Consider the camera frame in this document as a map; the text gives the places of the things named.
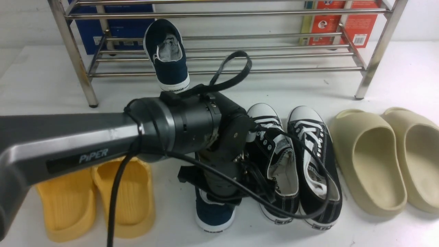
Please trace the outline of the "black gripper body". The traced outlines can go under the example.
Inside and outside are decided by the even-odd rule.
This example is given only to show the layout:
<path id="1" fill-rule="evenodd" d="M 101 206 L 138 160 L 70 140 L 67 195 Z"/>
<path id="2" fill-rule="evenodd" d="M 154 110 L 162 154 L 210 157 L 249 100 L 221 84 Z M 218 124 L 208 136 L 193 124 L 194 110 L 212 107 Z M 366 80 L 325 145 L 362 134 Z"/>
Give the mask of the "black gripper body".
<path id="1" fill-rule="evenodd" d="M 273 203 L 272 185 L 250 161 L 245 151 L 246 137 L 254 128 L 254 121 L 247 114 L 233 114 L 222 120 L 217 140 L 208 148 L 196 153 L 196 158 L 213 170 L 241 183 L 252 193 Z M 247 194 L 217 174 L 198 166 L 181 167 L 178 173 L 181 183 L 190 183 L 207 193 L 207 198 L 227 206 L 240 205 Z"/>

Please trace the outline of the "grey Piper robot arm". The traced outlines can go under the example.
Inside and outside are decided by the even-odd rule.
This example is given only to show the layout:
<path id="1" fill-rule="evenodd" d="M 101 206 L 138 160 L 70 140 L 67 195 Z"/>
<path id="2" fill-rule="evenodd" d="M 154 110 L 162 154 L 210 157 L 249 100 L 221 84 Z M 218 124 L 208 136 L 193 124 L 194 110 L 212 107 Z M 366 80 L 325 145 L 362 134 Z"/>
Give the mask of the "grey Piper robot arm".
<path id="1" fill-rule="evenodd" d="M 221 203 L 273 197 L 260 172 L 239 161 L 246 136 L 257 130 L 246 111 L 221 93 L 132 100 L 122 113 L 1 117 L 1 239 L 31 186 L 102 164 L 137 156 L 154 163 L 178 158 L 182 183 Z"/>

